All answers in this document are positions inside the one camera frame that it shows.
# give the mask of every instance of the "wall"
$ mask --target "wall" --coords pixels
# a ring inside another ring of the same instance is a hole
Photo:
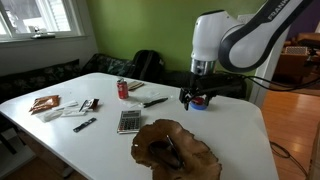
[[[301,32],[315,32],[320,22],[320,0],[313,0],[309,7],[292,23],[287,39]]]
[[[98,52],[87,3],[77,0],[84,37],[0,43],[0,76],[80,59],[84,65]]]
[[[204,12],[256,12],[264,0],[87,0],[99,52],[132,59],[160,52],[166,69],[189,70],[194,23]]]
[[[269,54],[268,59],[256,70],[255,76],[263,77],[264,79],[271,80],[274,70],[277,67],[277,63],[279,60],[279,56],[282,51],[283,43],[288,35],[289,28],[287,28],[282,35],[278,38],[277,42],[273,46],[273,49],[271,53]],[[269,87],[269,83],[262,80],[256,81],[260,84],[262,84],[265,87]],[[256,106],[262,108],[264,98],[266,97],[267,90],[265,88],[262,88],[261,86],[257,84],[253,84],[252,91],[250,93],[249,101]]]

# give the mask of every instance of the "table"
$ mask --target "table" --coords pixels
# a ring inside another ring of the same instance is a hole
[[[0,111],[22,130],[40,142],[88,179],[152,179],[149,168],[136,164],[131,157],[135,134],[116,132],[122,110],[129,108],[118,99],[116,76],[93,73],[0,105]],[[221,179],[278,179],[269,140],[260,109],[232,98],[217,96],[205,111],[191,107],[185,111],[179,102],[180,89],[145,82],[131,97],[160,93],[170,99],[141,109],[142,125],[157,119],[172,119],[205,142],[222,164]],[[103,104],[97,112],[80,117],[60,117],[43,123],[29,111],[35,98],[58,94],[60,103],[98,98]],[[88,119],[97,121],[79,133],[73,128]]]

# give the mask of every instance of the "calculator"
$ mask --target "calculator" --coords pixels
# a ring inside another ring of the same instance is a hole
[[[122,111],[117,132],[119,134],[137,133],[140,130],[141,110]]]

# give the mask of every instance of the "cord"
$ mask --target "cord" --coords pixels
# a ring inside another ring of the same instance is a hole
[[[295,165],[298,166],[298,168],[302,171],[302,173],[307,177],[308,173],[307,171],[302,167],[302,165],[289,153],[289,151],[287,151],[284,147],[280,146],[279,144],[270,141],[270,147],[272,149],[272,152],[281,157],[281,158],[285,158],[285,159],[290,159]]]
[[[294,91],[294,90],[297,90],[297,89],[303,89],[303,88],[312,86],[314,84],[320,83],[320,78],[316,78],[316,79],[314,79],[314,80],[312,80],[310,82],[307,82],[305,84],[300,84],[298,86],[288,86],[288,85],[283,85],[283,84],[280,84],[280,83],[276,83],[276,82],[273,82],[273,81],[270,81],[270,80],[267,80],[267,79],[264,79],[264,78],[261,78],[261,77],[258,77],[258,76],[246,76],[246,75],[242,75],[242,74],[234,74],[234,73],[229,73],[229,72],[225,72],[225,71],[219,71],[219,72],[220,73],[224,73],[224,74],[231,74],[231,75],[239,76],[242,79],[248,79],[248,80],[254,82],[255,84],[259,85],[262,88],[268,89],[270,91],[277,91],[277,92]],[[262,80],[262,81],[265,81],[265,82],[268,82],[270,84],[274,84],[276,86],[279,86],[279,87],[282,87],[282,88],[286,88],[286,89],[269,88],[269,87],[266,87],[266,86],[262,85],[261,83],[257,82],[254,79],[259,79],[259,80]]]

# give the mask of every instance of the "carved wooden bowl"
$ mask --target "carved wooden bowl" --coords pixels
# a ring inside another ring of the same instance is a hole
[[[167,135],[184,162],[180,169],[160,163],[149,150],[150,143],[165,141]],[[133,139],[131,155],[138,164],[153,170],[154,180],[216,180],[220,179],[222,170],[210,148],[173,120],[159,119],[152,125],[143,126]]]

